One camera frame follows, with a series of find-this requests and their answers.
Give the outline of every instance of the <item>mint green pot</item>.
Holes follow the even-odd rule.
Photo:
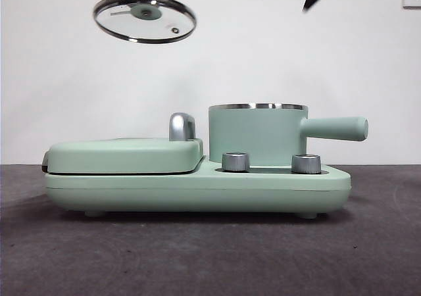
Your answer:
[[[364,117],[308,119],[304,105],[247,103],[209,108],[210,161],[222,154],[244,152],[255,166],[291,164],[307,153],[307,138],[362,141],[368,135]]]

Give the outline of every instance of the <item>appliance base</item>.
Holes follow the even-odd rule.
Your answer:
[[[289,166],[223,172],[204,157],[186,174],[45,175],[47,195],[67,210],[105,212],[293,212],[301,218],[340,209],[351,191],[348,173],[294,174]]]

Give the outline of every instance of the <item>sandwich maker lid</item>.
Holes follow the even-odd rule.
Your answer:
[[[48,173],[167,174],[195,169],[203,156],[201,139],[123,138],[58,143],[48,151]]]

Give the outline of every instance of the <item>mint green appliance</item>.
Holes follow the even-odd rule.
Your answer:
[[[368,124],[307,114],[302,105],[211,107],[210,157],[185,113],[171,116],[168,138],[58,143],[43,161],[47,194],[87,216],[211,211],[315,218],[343,206],[351,177],[306,154],[307,137],[362,141]]]

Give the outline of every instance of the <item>gray floor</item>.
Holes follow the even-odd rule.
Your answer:
[[[38,166],[2,166],[2,295],[421,295],[421,166],[337,166],[342,210],[112,213],[44,195]]]

